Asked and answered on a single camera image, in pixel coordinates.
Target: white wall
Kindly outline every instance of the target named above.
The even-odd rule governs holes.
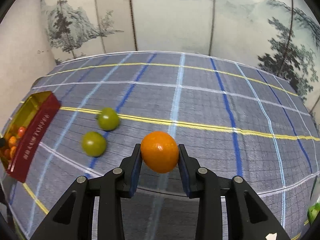
[[[54,67],[40,0],[16,0],[0,24],[0,130],[33,82]]]

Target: metal screw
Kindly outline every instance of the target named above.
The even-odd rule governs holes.
[[[121,168],[115,168],[113,169],[112,171],[114,174],[120,174],[122,172],[122,169]]]
[[[241,183],[243,181],[243,179],[240,176],[236,176],[234,180],[236,183]]]
[[[85,182],[85,176],[80,176],[77,178],[78,183],[84,183]]]
[[[199,168],[198,172],[201,174],[206,174],[208,172],[208,170],[206,168]]]

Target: green object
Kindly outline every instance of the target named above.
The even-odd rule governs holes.
[[[98,125],[105,131],[111,131],[118,127],[120,118],[115,110],[111,107],[105,107],[102,109],[98,116]]]
[[[81,146],[87,155],[99,157],[106,150],[107,141],[101,134],[90,131],[82,137]]]
[[[319,213],[318,208],[320,208],[320,204],[316,203],[315,205],[311,206],[308,209],[308,219],[309,219],[310,224],[312,224],[313,221],[316,219],[316,217]]]
[[[315,210],[318,210],[318,211],[320,210],[320,203],[315,204]]]

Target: table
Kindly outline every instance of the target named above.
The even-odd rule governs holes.
[[[119,166],[154,130],[169,132],[189,156],[218,176],[243,176],[290,237],[301,232],[318,173],[320,139],[287,81],[203,55],[123,52],[64,62],[34,84],[23,101],[46,90],[54,92],[62,107],[36,151],[26,182],[15,182],[1,166],[6,198],[26,238],[76,177],[101,176]],[[108,133],[95,120],[106,106],[121,118],[121,125]],[[96,159],[81,149],[81,136],[90,130],[108,141],[106,152]],[[136,194],[122,200],[126,239],[194,239],[197,212],[197,200],[183,192],[178,168],[159,175],[143,164]]]

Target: red cardboard box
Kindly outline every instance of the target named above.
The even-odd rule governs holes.
[[[15,114],[4,134],[8,140],[17,136],[21,126],[26,127],[24,135],[18,139],[14,156],[10,159],[4,151],[9,145],[0,150],[0,158],[6,172],[13,178],[24,183],[31,161],[50,122],[60,108],[60,102],[51,91],[32,94]]]

